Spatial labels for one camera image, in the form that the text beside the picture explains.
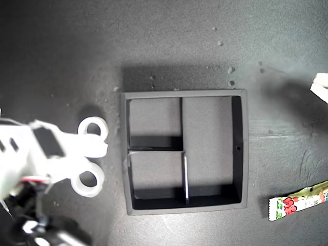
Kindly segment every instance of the small hole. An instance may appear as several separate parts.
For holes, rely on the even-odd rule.
[[[87,128],[87,133],[92,133],[100,136],[100,127],[95,123],[90,123]]]
[[[16,152],[19,150],[18,145],[16,144],[15,140],[12,137],[10,138],[10,144]]]
[[[1,150],[2,152],[4,152],[5,149],[6,149],[6,147],[4,146],[4,144],[3,144],[3,143],[1,142],[1,140],[0,140],[0,150]]]
[[[96,177],[89,171],[81,173],[80,180],[81,180],[82,184],[84,184],[87,187],[95,187],[97,185]]]

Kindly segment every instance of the robotic arm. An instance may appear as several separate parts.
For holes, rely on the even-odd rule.
[[[100,136],[87,133],[90,123],[99,126]],[[106,155],[107,135],[107,124],[98,117],[83,120],[78,134],[64,133],[56,125],[38,120],[23,125],[0,118],[0,200],[5,199],[17,216],[7,234],[13,245],[28,239],[40,246],[90,245],[91,238],[75,221],[44,215],[41,200],[66,178],[79,195],[96,196],[105,176],[87,157]],[[79,175],[85,171],[95,176],[96,186],[81,182]]]

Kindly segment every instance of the compartment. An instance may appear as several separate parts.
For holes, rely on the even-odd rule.
[[[129,215],[247,207],[244,90],[124,93],[121,108]]]
[[[181,98],[129,102],[129,149],[182,151]]]
[[[180,208],[185,203],[182,152],[130,152],[133,209]]]
[[[240,203],[243,181],[241,98],[184,98],[182,118],[189,205]]]

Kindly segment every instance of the debris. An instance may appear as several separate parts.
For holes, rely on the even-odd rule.
[[[228,68],[228,74],[232,74],[235,71],[235,68],[229,67]]]

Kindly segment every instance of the snack packet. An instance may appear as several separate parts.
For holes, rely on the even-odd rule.
[[[281,219],[286,215],[307,209],[328,201],[328,181],[305,187],[303,190],[286,197],[269,200],[269,221]]]

